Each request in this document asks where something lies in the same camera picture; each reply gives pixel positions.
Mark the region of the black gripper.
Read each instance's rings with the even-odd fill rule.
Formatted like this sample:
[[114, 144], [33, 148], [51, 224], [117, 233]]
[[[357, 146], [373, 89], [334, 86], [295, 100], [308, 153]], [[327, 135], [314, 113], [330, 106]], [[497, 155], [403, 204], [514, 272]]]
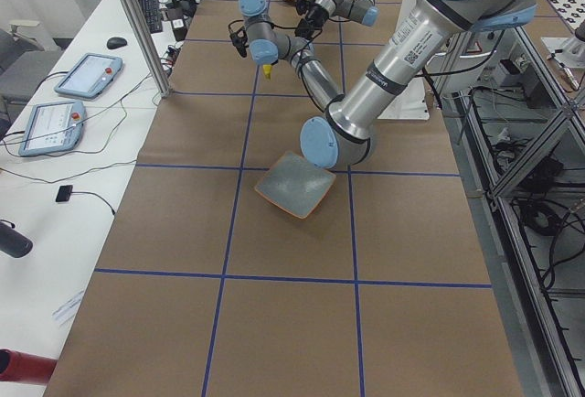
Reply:
[[329, 12], [314, 0], [296, 0], [295, 8], [302, 17], [295, 29], [296, 35], [314, 35], [322, 30], [330, 17]]
[[232, 46], [235, 49], [247, 49], [248, 37], [244, 30], [238, 30], [229, 34]]

